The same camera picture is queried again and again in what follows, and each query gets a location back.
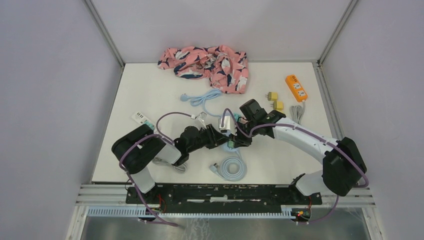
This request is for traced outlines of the round blue socket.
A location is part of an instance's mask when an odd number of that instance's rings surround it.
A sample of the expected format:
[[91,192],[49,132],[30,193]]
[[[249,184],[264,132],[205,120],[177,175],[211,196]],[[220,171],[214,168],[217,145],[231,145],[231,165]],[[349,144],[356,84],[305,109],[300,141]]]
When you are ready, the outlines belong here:
[[228,142],[225,143],[225,144],[223,144],[223,145],[221,145],[221,148],[222,148],[223,151],[228,152],[228,153],[234,153],[234,152],[237,152],[239,150],[238,147],[235,147],[235,143],[234,142],[233,142],[233,149],[228,149],[227,144],[228,144]]

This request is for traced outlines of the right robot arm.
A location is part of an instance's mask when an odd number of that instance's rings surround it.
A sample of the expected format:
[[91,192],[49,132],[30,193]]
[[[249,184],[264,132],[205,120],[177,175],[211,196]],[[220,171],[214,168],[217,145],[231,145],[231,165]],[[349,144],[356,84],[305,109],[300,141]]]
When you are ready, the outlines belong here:
[[278,110],[266,112],[255,99],[239,108],[246,121],[236,120],[226,108],[220,127],[231,124],[235,132],[230,136],[235,144],[249,146],[257,135],[283,141],[307,153],[317,160],[322,168],[313,173],[303,173],[292,182],[289,199],[302,204],[314,193],[330,191],[337,196],[346,196],[353,188],[366,188],[369,179],[367,167],[356,143],[348,138],[336,139],[317,134],[294,122]]

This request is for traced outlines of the white power strip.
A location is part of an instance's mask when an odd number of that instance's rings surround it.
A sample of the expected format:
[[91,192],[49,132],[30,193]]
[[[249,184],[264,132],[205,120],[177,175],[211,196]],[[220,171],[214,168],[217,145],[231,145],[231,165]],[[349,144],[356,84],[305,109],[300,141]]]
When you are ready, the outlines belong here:
[[144,116],[141,112],[135,112],[131,116],[131,119],[134,120],[139,125],[150,124],[151,123],[151,121],[146,116]]

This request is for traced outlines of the green adapter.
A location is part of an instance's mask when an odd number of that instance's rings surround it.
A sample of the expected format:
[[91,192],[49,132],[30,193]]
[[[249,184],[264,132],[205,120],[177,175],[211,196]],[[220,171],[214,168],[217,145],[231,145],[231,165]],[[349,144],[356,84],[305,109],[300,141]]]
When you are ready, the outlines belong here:
[[232,150],[234,148],[234,143],[232,141],[229,141],[227,143],[227,147],[228,147],[228,149],[231,149]]

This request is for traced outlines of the pink patterned cloth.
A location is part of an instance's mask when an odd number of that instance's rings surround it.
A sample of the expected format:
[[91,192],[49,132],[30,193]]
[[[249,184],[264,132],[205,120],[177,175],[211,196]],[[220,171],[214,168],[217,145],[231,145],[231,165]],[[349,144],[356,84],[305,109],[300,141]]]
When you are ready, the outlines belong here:
[[210,87],[225,94],[245,94],[249,80],[248,57],[226,45],[167,48],[157,62],[183,79],[208,79]]

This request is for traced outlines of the orange power strip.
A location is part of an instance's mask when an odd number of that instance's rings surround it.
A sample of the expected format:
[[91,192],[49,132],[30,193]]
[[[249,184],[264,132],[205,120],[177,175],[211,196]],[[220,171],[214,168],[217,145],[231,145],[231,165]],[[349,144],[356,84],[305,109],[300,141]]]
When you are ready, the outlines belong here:
[[305,102],[308,98],[305,89],[301,85],[300,81],[294,74],[288,75],[285,78],[285,83],[287,84],[290,92],[293,94],[294,98],[298,103]]

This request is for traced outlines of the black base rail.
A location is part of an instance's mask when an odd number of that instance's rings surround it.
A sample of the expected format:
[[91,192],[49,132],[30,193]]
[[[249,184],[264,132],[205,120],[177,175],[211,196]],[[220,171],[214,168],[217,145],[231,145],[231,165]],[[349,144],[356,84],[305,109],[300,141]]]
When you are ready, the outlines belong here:
[[290,185],[177,183],[157,183],[141,197],[129,187],[125,202],[159,205],[166,214],[268,214],[281,213],[282,206],[323,203],[320,193],[305,196]]

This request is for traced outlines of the yellow plug adapter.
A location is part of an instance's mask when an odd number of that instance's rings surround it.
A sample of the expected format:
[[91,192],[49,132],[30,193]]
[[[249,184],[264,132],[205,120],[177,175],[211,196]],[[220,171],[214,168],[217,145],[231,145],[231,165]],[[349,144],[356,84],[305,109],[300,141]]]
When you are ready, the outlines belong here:
[[273,110],[282,112],[284,110],[284,103],[282,101],[275,100],[271,103]]
[[277,92],[269,91],[266,94],[266,98],[267,98],[268,101],[277,101],[278,97],[279,97],[279,95],[278,95]]

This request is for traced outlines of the teal adapter on white strip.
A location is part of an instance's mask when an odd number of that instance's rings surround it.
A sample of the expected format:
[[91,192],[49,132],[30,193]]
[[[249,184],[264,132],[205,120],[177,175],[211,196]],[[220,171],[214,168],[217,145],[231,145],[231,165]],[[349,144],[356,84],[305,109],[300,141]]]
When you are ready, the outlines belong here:
[[156,131],[156,126],[153,123],[146,121],[144,124],[147,125],[153,131]]

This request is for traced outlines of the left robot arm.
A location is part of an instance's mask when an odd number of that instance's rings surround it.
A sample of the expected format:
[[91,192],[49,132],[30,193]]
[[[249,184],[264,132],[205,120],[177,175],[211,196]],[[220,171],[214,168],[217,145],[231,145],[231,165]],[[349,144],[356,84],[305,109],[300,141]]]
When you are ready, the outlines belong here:
[[169,143],[164,137],[155,134],[147,124],[143,124],[119,138],[112,145],[111,151],[119,161],[119,167],[138,187],[138,197],[149,204],[158,195],[156,182],[147,168],[153,159],[178,167],[189,159],[190,153],[202,148],[214,149],[229,140],[228,136],[208,124],[201,128],[188,126],[173,143]]

